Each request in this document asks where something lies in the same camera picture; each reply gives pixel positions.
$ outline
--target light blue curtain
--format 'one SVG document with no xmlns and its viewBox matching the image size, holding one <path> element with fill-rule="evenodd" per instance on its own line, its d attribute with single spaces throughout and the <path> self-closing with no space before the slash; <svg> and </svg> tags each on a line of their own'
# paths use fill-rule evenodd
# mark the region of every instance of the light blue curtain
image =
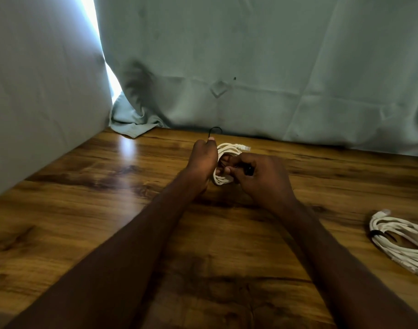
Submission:
<svg viewBox="0 0 418 329">
<path fill-rule="evenodd" d="M 218 126 L 418 155 L 418 0 L 95 5 L 106 60 L 129 87 L 118 132 Z"/>
</svg>

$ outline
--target black wire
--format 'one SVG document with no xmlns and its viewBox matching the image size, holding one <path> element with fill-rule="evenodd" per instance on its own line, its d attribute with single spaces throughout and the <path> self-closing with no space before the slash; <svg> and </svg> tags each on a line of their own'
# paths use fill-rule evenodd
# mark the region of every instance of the black wire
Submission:
<svg viewBox="0 0 418 329">
<path fill-rule="evenodd" d="M 212 132 L 212 129 L 218 128 L 219 130 L 221 130 L 221 133 L 223 133 L 223 130 L 220 127 L 212 127 L 211 129 L 209 129 L 209 135 L 208 137 L 210 137 L 210 133 Z"/>
</svg>

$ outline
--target fabric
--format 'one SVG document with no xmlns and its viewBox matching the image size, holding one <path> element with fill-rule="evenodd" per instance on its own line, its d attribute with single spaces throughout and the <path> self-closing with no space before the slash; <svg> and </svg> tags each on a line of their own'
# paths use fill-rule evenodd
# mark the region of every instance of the fabric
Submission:
<svg viewBox="0 0 418 329">
<path fill-rule="evenodd" d="M 111 107 L 79 0 L 0 0 L 0 193 L 102 131 Z"/>
<path fill-rule="evenodd" d="M 105 58 L 132 88 L 136 114 L 120 119 L 132 129 L 219 126 L 418 155 L 418 0 L 95 5 Z"/>
</svg>

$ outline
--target forearm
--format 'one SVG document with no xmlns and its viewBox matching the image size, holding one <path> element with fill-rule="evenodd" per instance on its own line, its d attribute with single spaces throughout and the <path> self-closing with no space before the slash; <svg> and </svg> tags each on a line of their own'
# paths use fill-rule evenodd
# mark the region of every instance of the forearm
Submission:
<svg viewBox="0 0 418 329">
<path fill-rule="evenodd" d="M 303 205 L 280 209 L 277 216 L 349 328 L 418 328 L 418 313 L 340 245 Z"/>
<path fill-rule="evenodd" d="M 139 215 L 49 288 L 8 328 L 124 328 L 185 206 L 204 181 L 182 172 Z"/>
</svg>

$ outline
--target wooden table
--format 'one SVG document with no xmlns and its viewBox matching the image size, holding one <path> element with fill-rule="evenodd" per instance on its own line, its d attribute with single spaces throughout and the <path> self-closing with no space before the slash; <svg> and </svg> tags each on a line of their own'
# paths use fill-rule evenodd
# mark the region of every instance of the wooden table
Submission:
<svg viewBox="0 0 418 329">
<path fill-rule="evenodd" d="M 1 195 L 0 322 L 137 215 L 205 137 L 154 129 L 133 140 L 107 130 Z M 418 277 L 377 250 L 364 230 L 383 208 L 418 222 L 418 159 L 216 138 L 283 157 L 298 198 L 418 311 Z M 135 327 L 334 327 L 289 235 L 268 218 L 238 185 L 209 185 L 173 232 Z"/>
</svg>

